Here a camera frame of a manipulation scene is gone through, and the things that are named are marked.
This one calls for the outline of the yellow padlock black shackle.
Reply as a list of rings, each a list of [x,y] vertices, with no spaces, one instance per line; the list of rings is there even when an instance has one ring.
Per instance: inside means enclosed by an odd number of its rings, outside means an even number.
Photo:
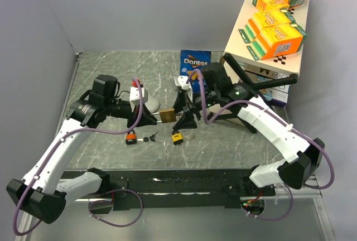
[[[180,145],[184,142],[184,138],[178,130],[172,131],[172,142],[174,145]]]

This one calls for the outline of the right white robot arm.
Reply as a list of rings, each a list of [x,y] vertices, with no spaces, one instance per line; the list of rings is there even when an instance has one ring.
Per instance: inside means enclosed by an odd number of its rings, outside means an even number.
[[[283,157],[275,163],[251,168],[243,183],[247,194],[257,195],[263,187],[273,184],[286,184],[296,190],[307,185],[323,155],[319,139],[309,139],[276,114],[261,95],[259,85],[248,76],[243,75],[240,82],[233,83],[218,62],[196,69],[194,74],[199,82],[198,94],[193,92],[190,76],[173,80],[177,90],[173,108],[182,113],[173,127],[175,130],[196,128],[199,119],[211,124],[228,110],[252,132],[262,134]]]

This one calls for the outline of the black head key bunch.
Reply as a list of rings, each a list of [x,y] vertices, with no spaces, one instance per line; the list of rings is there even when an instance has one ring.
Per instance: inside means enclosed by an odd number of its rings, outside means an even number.
[[[159,141],[156,140],[156,135],[157,135],[158,131],[150,136],[146,136],[143,138],[137,138],[137,141],[139,142],[157,142],[159,143]]]

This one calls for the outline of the brass padlock silver shackle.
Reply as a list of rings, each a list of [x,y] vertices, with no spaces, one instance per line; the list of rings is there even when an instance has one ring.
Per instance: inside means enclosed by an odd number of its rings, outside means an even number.
[[[168,108],[165,110],[161,110],[159,112],[152,113],[154,117],[158,117],[158,123],[172,123],[176,122],[176,113],[173,108]]]

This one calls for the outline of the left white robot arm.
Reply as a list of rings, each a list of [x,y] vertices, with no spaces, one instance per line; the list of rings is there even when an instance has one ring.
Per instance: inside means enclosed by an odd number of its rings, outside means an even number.
[[[34,167],[20,180],[12,179],[6,190],[16,205],[46,224],[53,223],[75,200],[90,194],[105,197],[110,191],[110,175],[90,168],[82,175],[60,182],[69,162],[80,146],[107,117],[128,121],[128,133],[142,125],[148,93],[138,79],[133,79],[129,100],[118,97],[120,83],[110,75],[99,75],[93,86],[70,109],[58,134]]]

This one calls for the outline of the orange black small padlock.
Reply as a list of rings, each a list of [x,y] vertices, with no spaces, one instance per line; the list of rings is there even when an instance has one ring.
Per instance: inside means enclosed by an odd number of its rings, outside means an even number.
[[[131,130],[126,135],[126,145],[132,145],[137,143],[137,136],[134,130]]]

